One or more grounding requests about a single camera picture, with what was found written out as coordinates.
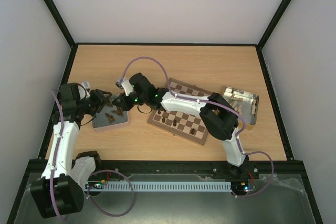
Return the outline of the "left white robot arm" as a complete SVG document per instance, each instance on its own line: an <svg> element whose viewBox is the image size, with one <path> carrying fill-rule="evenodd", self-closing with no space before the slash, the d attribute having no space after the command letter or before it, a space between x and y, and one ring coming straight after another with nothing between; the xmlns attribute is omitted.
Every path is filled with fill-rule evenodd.
<svg viewBox="0 0 336 224"><path fill-rule="evenodd" d="M72 160L81 121L85 115L100 113L112 94L91 89L88 82L62 84L51 94L57 106L52 115L53 143L47 165L41 178L32 182L30 193L44 219L66 221L82 210L85 183L99 163L96 151Z"/></svg>

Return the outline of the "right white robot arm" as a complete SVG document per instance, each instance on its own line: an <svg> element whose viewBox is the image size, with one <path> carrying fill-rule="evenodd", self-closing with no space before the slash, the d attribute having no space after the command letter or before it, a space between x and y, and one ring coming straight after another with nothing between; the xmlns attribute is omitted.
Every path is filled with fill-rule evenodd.
<svg viewBox="0 0 336 224"><path fill-rule="evenodd" d="M228 172L236 178L247 172L249 157L244 153L239 139L240 114L220 94L213 92L209 96L193 96L176 93L169 81L166 88L157 88L141 73L129 80L121 77L116 86L123 92L113 104L124 111L131 110L135 105L146 104L154 110L182 112L200 118L209 134L222 142Z"/></svg>

